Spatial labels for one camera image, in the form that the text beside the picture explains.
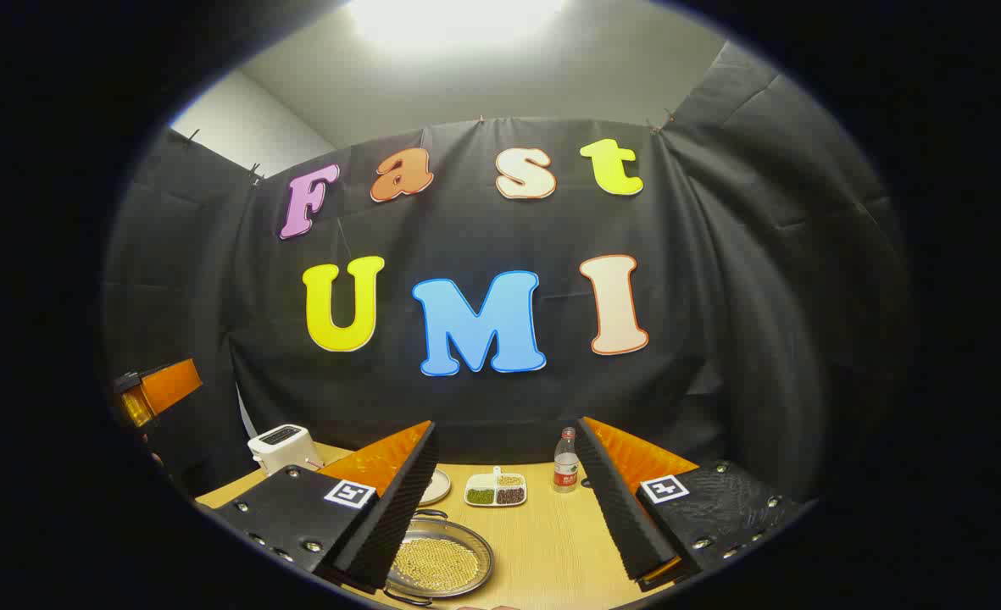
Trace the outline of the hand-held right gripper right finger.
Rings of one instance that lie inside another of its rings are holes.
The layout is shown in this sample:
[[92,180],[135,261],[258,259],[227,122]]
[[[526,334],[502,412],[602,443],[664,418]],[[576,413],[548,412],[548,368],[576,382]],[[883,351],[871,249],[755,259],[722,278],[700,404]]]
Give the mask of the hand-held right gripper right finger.
[[736,563],[809,509],[729,460],[695,463],[582,417],[576,456],[641,590]]

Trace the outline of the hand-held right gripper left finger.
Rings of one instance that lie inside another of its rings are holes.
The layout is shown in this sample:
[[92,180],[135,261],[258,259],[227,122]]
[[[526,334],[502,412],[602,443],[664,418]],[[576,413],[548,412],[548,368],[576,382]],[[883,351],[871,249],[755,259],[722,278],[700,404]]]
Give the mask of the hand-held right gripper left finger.
[[436,425],[422,421],[322,469],[287,464],[216,508],[197,508],[276,563],[375,593],[437,460]]

